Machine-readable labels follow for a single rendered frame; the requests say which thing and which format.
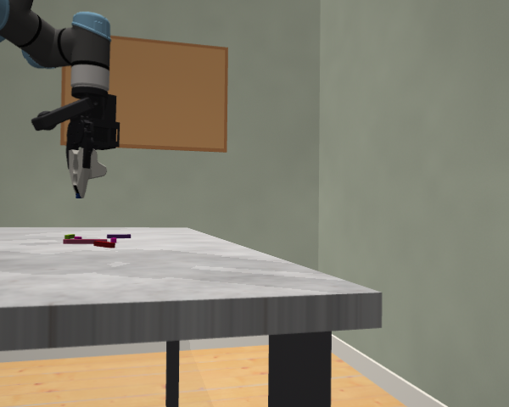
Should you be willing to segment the pink rod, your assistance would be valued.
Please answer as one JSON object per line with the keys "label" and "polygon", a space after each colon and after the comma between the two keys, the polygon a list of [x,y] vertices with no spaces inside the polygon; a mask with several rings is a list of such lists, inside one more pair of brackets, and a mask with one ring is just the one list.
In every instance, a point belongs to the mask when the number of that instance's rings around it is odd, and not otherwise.
{"label": "pink rod", "polygon": [[107,239],[63,239],[63,244],[93,244],[93,241],[107,242]]}

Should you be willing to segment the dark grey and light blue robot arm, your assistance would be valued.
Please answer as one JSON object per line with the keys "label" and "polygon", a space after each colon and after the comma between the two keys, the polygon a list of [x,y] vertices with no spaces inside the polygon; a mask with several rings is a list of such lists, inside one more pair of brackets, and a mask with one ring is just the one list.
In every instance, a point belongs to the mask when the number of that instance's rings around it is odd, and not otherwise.
{"label": "dark grey and light blue robot arm", "polygon": [[[109,21],[100,14],[80,12],[73,16],[72,27],[55,29],[31,10],[32,3],[33,0],[0,0],[0,42],[7,39],[22,49],[28,64],[35,68],[71,66],[71,87],[91,86],[108,91]],[[50,131],[91,109],[90,98],[84,98],[54,112],[43,111],[31,123],[36,131]]]}

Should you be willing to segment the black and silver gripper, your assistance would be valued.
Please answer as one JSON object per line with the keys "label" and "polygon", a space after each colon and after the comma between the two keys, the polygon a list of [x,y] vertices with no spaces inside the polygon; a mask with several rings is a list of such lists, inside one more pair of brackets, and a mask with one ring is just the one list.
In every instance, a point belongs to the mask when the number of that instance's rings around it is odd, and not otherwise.
{"label": "black and silver gripper", "polygon": [[75,193],[84,198],[88,180],[107,173],[106,167],[98,162],[96,150],[120,146],[120,122],[116,122],[116,96],[104,89],[76,86],[71,88],[71,96],[90,98],[93,105],[93,109],[71,118],[67,130],[66,158],[70,178]]}

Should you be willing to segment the red rod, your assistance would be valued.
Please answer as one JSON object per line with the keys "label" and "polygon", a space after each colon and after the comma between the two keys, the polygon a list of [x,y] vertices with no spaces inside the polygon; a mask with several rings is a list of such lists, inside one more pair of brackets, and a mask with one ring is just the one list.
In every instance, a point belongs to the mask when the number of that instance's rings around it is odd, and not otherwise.
{"label": "red rod", "polygon": [[115,248],[115,243],[94,241],[94,246],[104,247],[104,248]]}

